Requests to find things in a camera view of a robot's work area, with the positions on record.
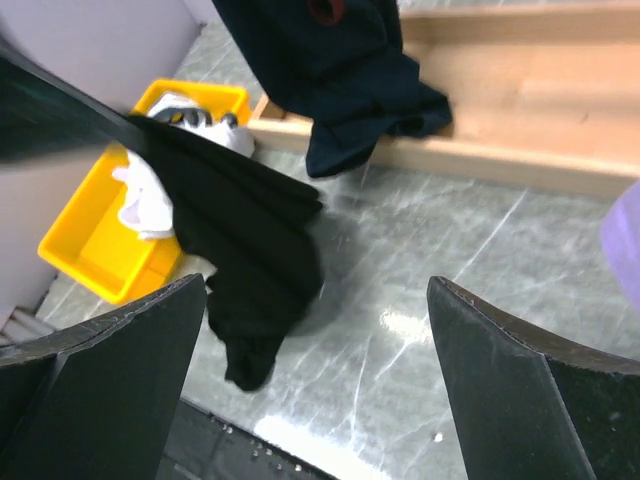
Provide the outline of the black tank top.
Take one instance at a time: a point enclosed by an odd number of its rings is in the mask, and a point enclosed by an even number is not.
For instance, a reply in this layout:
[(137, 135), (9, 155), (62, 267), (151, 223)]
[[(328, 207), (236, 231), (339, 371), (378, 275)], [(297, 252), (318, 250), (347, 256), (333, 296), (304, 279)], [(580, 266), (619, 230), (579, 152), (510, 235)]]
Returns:
[(127, 121), (128, 145), (173, 204), (181, 249), (216, 269), (207, 311), (226, 348), (225, 378), (256, 391), (324, 282), (308, 231), (323, 208), (319, 193), (197, 134), (140, 114)]

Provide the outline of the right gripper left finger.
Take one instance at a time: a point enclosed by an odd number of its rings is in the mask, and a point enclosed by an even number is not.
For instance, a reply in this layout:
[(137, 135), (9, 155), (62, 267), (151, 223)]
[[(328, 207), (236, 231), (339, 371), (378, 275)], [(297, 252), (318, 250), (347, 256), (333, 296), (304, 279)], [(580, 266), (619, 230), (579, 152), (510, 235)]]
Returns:
[(153, 479), (206, 304), (185, 276), (1, 349), (4, 479)]

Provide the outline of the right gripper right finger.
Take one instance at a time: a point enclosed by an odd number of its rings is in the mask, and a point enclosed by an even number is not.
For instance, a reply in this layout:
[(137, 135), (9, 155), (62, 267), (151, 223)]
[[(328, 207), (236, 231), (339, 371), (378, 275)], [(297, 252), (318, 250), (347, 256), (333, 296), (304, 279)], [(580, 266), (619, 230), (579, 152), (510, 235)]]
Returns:
[(639, 363), (430, 279), (427, 303), (471, 479), (636, 479)]

